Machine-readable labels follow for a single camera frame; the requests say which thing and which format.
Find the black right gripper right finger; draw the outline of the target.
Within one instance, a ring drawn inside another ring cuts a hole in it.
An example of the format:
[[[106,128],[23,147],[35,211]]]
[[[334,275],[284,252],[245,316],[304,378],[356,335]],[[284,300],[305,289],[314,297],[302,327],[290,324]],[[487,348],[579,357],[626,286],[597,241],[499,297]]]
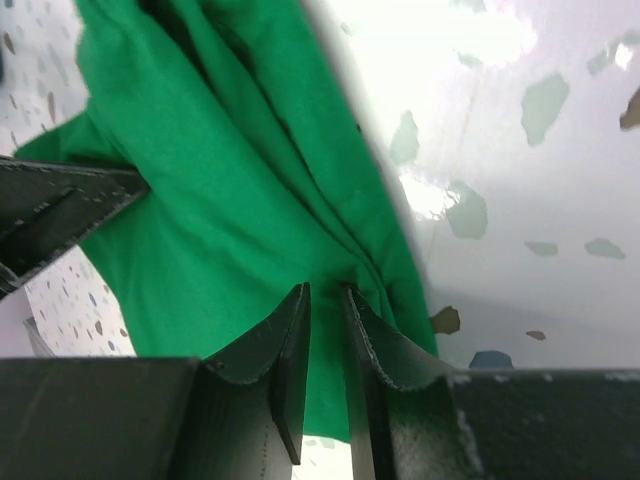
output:
[[[342,291],[357,479],[635,479],[635,369],[461,370]]]

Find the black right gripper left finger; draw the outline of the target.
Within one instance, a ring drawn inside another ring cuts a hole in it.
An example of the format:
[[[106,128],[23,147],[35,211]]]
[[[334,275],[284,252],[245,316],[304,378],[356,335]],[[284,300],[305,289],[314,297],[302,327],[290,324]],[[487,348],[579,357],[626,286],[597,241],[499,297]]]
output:
[[[301,461],[311,293],[205,358],[6,359],[5,479],[288,479]]]

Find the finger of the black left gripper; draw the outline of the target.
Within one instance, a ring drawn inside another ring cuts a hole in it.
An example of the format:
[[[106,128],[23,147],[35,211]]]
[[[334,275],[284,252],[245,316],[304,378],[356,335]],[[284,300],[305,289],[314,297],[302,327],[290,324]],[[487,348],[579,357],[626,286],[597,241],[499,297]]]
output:
[[[132,165],[1,158],[1,296],[19,290],[149,192]]]

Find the green t shirt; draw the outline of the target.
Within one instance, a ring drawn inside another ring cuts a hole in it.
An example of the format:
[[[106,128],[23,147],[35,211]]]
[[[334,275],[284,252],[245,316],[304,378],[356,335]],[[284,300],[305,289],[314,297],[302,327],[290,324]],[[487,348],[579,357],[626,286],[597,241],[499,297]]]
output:
[[[149,193],[82,250],[141,356],[208,356],[299,283],[304,431],[349,438],[340,290],[427,351],[423,287],[356,121],[295,1],[80,1],[85,110],[22,158],[135,166]]]

